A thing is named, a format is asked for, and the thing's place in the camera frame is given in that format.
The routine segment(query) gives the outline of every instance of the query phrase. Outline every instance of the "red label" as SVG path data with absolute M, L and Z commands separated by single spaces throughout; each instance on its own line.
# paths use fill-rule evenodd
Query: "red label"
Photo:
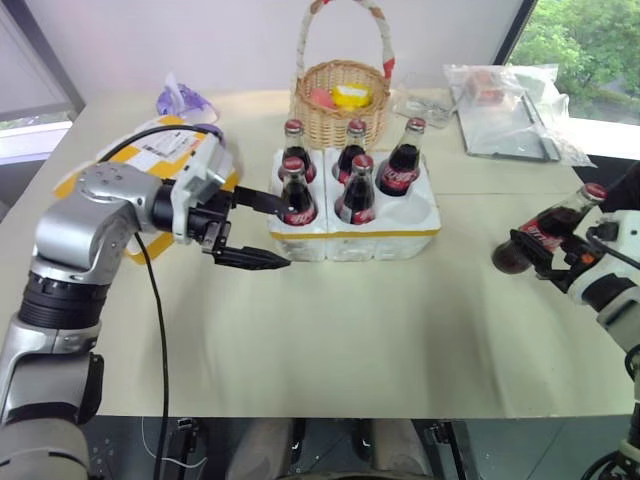
M 351 223 L 354 225 L 362 225 L 363 223 L 369 223 L 374 218 L 376 218 L 376 216 L 373 213 L 373 208 L 367 208 L 361 212 L 354 213 Z
M 359 212 L 354 212 L 344 204 L 344 199 L 341 197 L 336 202 L 336 215 L 345 223 L 351 223 L 353 225 L 362 225 L 369 223 L 376 218 L 373 208 L 367 208 Z
M 302 225 L 307 225 L 316 218 L 316 207 L 311 206 L 306 212 L 302 213 L 285 213 L 283 221 L 287 225 L 292 225 L 294 227 L 301 227 Z
M 348 172 L 345 172 L 343 170 L 339 171 L 340 173 L 338 173 L 338 181 L 344 185 L 347 184 L 347 182 L 349 181 L 349 177 L 351 176 L 351 174 L 349 174 Z
M 418 175 L 420 170 L 410 170 L 408 172 L 399 172 L 391 168 L 389 163 L 384 166 L 382 171 L 382 181 L 384 184 L 392 190 L 406 190 L 411 185 Z
M 309 168 L 307 168 L 307 171 L 304 172 L 304 178 L 307 181 L 307 183 L 313 182 L 313 179 L 316 178 L 316 166 L 313 163 L 309 165 Z
M 540 230 L 540 227 L 538 226 L 538 221 L 535 218 L 530 222 L 527 222 L 524 225 L 522 225 L 520 227 L 520 231 L 531 235 L 533 238 L 535 238 L 540 243 L 542 243 L 544 248 L 546 248 L 550 252 L 553 252 L 556 248 L 558 248 L 563 240 L 562 238 L 554 237 L 552 235 L 547 235 L 542 230 Z

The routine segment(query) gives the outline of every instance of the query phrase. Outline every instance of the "dark soda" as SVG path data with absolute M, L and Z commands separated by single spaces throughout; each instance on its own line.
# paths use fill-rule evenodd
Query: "dark soda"
M 554 252 L 571 235 L 589 211 L 607 198 L 606 190 L 595 183 L 587 183 L 566 200 L 543 210 L 519 230 L 528 233 L 550 252 Z M 531 266 L 518 247 L 507 240 L 491 255 L 498 270 L 522 273 Z
M 347 127 L 347 144 L 340 153 L 338 163 L 333 166 L 333 176 L 342 184 L 349 181 L 351 176 L 351 164 L 358 155 L 365 153 L 364 138 L 367 125 L 360 119 L 353 119 Z
M 420 174 L 420 142 L 426 122 L 421 118 L 411 118 L 407 122 L 400 143 L 393 149 L 389 159 L 378 170 L 376 186 L 392 197 L 407 194 L 411 183 Z
M 304 146 L 303 135 L 304 128 L 302 122 L 296 118 L 290 118 L 284 124 L 285 148 L 282 152 L 282 161 L 289 157 L 300 158 L 304 162 L 305 179 L 307 183 L 313 182 L 316 178 L 316 166 L 311 162 L 309 153 Z M 284 179 L 284 170 L 282 167 L 278 171 L 280 180 Z
M 375 218 L 371 170 L 373 160 L 368 155 L 358 155 L 353 160 L 353 173 L 344 193 L 335 203 L 336 215 L 343 222 L 362 225 Z
M 318 212 L 305 180 L 304 162 L 300 158 L 289 157 L 282 162 L 282 169 L 285 176 L 281 198 L 293 210 L 284 213 L 281 219 L 288 225 L 307 225 Z

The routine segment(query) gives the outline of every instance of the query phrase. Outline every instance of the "foam bottle holder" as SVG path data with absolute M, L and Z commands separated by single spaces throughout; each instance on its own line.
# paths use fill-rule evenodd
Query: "foam bottle holder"
M 424 160 L 420 174 L 402 197 L 385 195 L 374 187 L 375 219 L 364 225 L 345 223 L 335 213 L 335 202 L 345 186 L 331 170 L 341 149 L 327 148 L 310 152 L 318 174 L 309 186 L 316 201 L 318 216 L 309 225 L 293 227 L 270 218 L 269 230 L 280 253 L 291 260 L 333 261 L 405 260 L 416 256 L 438 234 L 440 213 L 436 204 Z M 370 153 L 374 161 L 372 179 L 390 152 Z M 282 182 L 278 169 L 282 150 L 274 156 L 271 191 L 279 195 Z

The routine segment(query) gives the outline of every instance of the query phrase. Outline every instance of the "wicker basket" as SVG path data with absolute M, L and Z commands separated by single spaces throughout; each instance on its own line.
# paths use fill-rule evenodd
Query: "wicker basket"
M 373 67 L 349 60 L 332 60 L 304 71 L 304 51 L 309 26 L 314 15 L 330 0 L 315 0 L 302 21 L 298 41 L 298 65 L 296 88 L 291 99 L 291 111 L 302 120 L 309 145 L 313 148 L 341 147 L 347 140 L 347 124 L 352 118 L 360 118 L 367 124 L 367 145 L 375 144 L 384 131 L 386 107 L 389 100 L 389 83 L 395 65 L 391 48 L 391 36 L 382 11 L 371 0 L 354 0 L 373 15 L 383 46 L 384 75 Z M 354 111 L 334 110 L 311 101 L 313 88 L 331 90 L 345 83 L 361 83 L 371 88 L 373 100 L 370 105 Z

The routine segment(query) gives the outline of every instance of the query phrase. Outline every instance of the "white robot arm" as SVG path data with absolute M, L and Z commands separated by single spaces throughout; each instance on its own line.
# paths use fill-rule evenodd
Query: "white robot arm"
M 171 128 L 141 132 L 129 143 Z M 3 480 L 89 478 L 87 445 L 76 425 L 100 404 L 104 363 L 92 349 L 107 291 L 134 234 L 161 230 L 180 243 L 196 240 L 222 265 L 289 264 L 268 251 L 227 247 L 231 208 L 278 214 L 283 204 L 242 187 L 220 190 L 231 157 L 216 135 L 207 135 L 196 152 L 175 184 L 126 164 L 93 165 L 42 217 L 22 304 L 0 355 Z
M 598 312 L 598 323 L 626 352 L 625 368 L 634 381 L 635 407 L 629 435 L 603 468 L 600 480 L 640 476 L 640 287 L 630 278 L 640 270 L 640 211 L 604 214 L 586 239 L 566 237 L 561 244 L 566 270 L 552 268 L 553 255 L 536 239 L 512 230 L 511 239 L 535 267 L 572 301 Z

